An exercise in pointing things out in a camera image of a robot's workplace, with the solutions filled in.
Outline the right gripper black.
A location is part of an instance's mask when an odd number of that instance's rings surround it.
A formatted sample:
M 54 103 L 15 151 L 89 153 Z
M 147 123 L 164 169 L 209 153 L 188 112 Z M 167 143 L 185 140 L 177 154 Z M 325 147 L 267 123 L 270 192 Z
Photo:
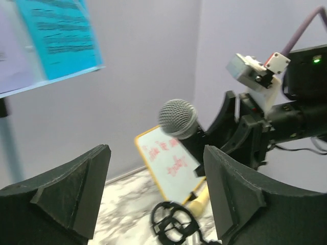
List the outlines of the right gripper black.
M 281 148 L 278 144 L 304 137 L 305 117 L 293 103 L 273 106 L 264 117 L 250 94 L 242 93 L 239 99 L 236 128 L 236 95 L 233 91 L 225 93 L 220 112 L 206 131 L 208 145 L 257 170 L 266 165 L 267 152 Z

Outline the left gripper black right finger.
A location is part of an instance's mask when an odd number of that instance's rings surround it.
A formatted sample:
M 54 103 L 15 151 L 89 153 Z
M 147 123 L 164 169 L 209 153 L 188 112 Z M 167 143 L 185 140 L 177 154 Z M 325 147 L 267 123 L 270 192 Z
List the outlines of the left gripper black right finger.
M 326 194 L 263 175 L 214 146 L 204 167 L 223 244 L 326 244 Z

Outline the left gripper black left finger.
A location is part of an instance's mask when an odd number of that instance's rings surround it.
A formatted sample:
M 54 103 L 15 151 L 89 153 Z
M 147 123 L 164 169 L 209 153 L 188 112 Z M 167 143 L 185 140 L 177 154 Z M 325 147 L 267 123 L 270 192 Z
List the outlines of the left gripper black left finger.
M 93 239 L 111 150 L 76 159 L 1 189 L 1 244 L 88 244 Z

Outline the cream toy microphone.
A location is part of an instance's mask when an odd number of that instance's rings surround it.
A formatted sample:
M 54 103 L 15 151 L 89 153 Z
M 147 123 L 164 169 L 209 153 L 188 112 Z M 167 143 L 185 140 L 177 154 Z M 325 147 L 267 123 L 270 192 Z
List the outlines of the cream toy microphone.
M 195 217 L 200 217 L 205 211 L 207 204 L 209 202 L 209 190 L 208 186 L 205 185 L 204 189 L 200 192 L 197 198 L 191 201 L 187 208 L 190 213 Z

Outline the black studio microphone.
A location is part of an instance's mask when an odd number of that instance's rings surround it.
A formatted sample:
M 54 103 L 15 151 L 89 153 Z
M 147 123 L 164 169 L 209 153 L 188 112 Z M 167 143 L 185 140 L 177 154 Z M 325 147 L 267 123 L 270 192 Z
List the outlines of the black studio microphone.
M 182 99 L 172 99 L 164 103 L 159 111 L 158 124 L 161 130 L 176 138 L 198 162 L 194 172 L 204 177 L 204 148 L 209 144 L 209 137 L 198 122 L 195 107 Z

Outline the light blue music stand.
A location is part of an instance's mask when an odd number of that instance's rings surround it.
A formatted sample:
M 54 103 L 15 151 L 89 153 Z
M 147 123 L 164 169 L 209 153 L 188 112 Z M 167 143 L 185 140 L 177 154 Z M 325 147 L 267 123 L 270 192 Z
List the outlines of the light blue music stand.
M 8 98 L 9 126 L 27 179 L 105 144 L 101 76 L 90 72 Z

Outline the black tripod with shock mount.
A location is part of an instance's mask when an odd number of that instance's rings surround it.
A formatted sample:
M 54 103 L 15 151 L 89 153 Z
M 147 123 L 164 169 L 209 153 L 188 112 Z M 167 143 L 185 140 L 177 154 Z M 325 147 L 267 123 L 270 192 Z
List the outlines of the black tripod with shock mount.
M 176 217 L 177 212 L 186 214 L 188 222 Z M 151 211 L 150 223 L 153 234 L 161 244 L 187 244 L 187 239 L 197 234 L 199 244 L 221 244 L 218 240 L 205 240 L 195 217 L 181 204 L 171 201 L 158 203 Z

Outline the lilac sheet music page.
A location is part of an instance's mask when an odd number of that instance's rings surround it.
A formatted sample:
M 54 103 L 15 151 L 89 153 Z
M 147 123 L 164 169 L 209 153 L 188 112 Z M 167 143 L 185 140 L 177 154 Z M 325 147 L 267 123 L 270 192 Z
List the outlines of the lilac sheet music page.
M 29 87 L 34 75 L 9 16 L 1 7 L 1 93 Z

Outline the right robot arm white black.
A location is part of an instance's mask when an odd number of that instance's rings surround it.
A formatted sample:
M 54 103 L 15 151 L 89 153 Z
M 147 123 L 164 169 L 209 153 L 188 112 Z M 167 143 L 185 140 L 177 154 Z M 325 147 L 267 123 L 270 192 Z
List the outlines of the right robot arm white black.
M 276 104 L 283 90 L 278 75 L 291 69 L 286 52 L 273 53 L 266 62 L 236 54 L 227 70 L 247 91 L 225 94 L 223 105 L 207 132 L 202 146 L 215 146 L 241 162 L 257 169 L 265 164 L 266 154 L 281 143 L 317 137 L 326 139 L 326 100 L 291 95 Z

